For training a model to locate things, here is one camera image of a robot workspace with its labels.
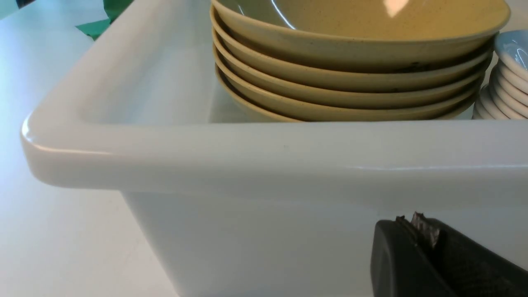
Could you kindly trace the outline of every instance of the white small dish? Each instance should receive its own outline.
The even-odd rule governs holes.
[[[500,71],[494,71],[491,74],[490,80],[496,79],[497,82],[503,87],[503,89],[508,92],[515,100],[521,102],[524,105],[528,105],[528,94],[517,89],[511,82],[509,82]]]
[[[484,109],[486,111],[488,111],[488,113],[490,114],[490,116],[492,118],[494,118],[494,119],[510,119],[505,114],[503,114],[503,112],[493,102],[491,96],[489,95],[489,86],[485,86],[484,88],[482,88],[482,90],[480,90],[480,100],[479,100],[479,102],[482,103],[482,105],[484,106]]]
[[[506,103],[508,106],[510,106],[513,110],[515,110],[519,114],[528,118],[528,106],[515,100],[515,98],[513,98],[510,94],[508,94],[508,92],[504,90],[504,88],[501,86],[500,83],[495,83],[493,86],[495,88],[495,92],[502,99],[502,101],[504,101],[504,103]]]
[[[528,93],[528,81],[513,73],[513,71],[508,68],[506,64],[504,64],[504,62],[499,61],[497,64],[497,69],[513,86],[525,93]]]
[[[479,114],[482,119],[495,119],[489,112],[486,110],[480,99],[475,101],[475,112]]]
[[[495,51],[508,68],[528,81],[528,30],[499,34],[495,38]]]
[[[498,85],[498,82],[490,82],[488,87],[489,95],[491,96],[493,103],[495,103],[495,105],[502,111],[502,113],[510,119],[526,119],[523,115],[519,114],[510,106],[508,106],[508,104],[504,103],[502,98],[495,91],[495,85]]]
[[[471,116],[471,119],[483,119],[475,107],[473,107],[473,115]]]

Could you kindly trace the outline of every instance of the speckled bowl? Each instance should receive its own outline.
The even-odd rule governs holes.
[[[440,102],[461,92],[472,82],[483,76],[490,62],[490,59],[488,59],[482,62],[468,76],[438,88],[393,93],[345,92],[305,86],[258,71],[231,55],[220,42],[214,30],[213,42],[230,70],[252,85],[295,100],[343,108],[393,109]]]
[[[366,73],[437,68],[510,18],[504,0],[212,0],[239,42],[281,60]]]
[[[214,50],[216,65],[225,75],[229,84],[248,101],[272,113],[303,121],[380,121],[380,120],[421,120],[434,119],[449,112],[463,100],[474,94],[480,86],[475,81],[461,93],[426,106],[400,109],[351,109],[307,103],[280,96],[258,88],[233,73],[226,62]]]
[[[489,42],[476,52],[462,57],[456,65],[410,73],[357,73],[308,67],[259,53],[229,35],[214,6],[210,11],[216,33],[229,51],[241,62],[271,76],[317,88],[353,92],[405,92],[447,85],[469,75],[493,54]]]
[[[228,81],[225,75],[220,71],[218,66],[215,67],[216,77],[218,82],[225,89],[225,91],[233,98],[235,104],[240,108],[240,110],[247,115],[247,117],[254,122],[283,122],[283,123],[297,123],[303,122],[302,120],[282,116],[276,113],[272,113],[264,108],[261,108],[247,99],[243,98],[243,95],[240,94]],[[478,92],[472,96],[464,99],[459,104],[455,105],[450,111],[446,114],[439,116],[435,119],[452,119],[463,113],[467,110],[477,98]]]

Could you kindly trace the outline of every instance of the white countertop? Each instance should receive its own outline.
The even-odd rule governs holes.
[[[24,118],[92,45],[102,0],[38,0],[0,21],[0,296],[176,296],[118,192],[29,172]]]

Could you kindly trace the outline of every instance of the ceramic baking dish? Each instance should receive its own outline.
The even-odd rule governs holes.
[[[136,0],[24,122],[33,174],[121,191],[182,297],[369,296],[375,222],[415,210],[528,268],[527,121],[248,123],[209,5]]]

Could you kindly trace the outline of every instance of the stacked bowl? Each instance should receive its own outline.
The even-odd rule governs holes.
[[[503,0],[212,0],[220,84],[259,122],[452,118],[478,97]]]
[[[473,119],[527,119],[528,30],[499,34],[495,51],[499,62],[480,91]]]

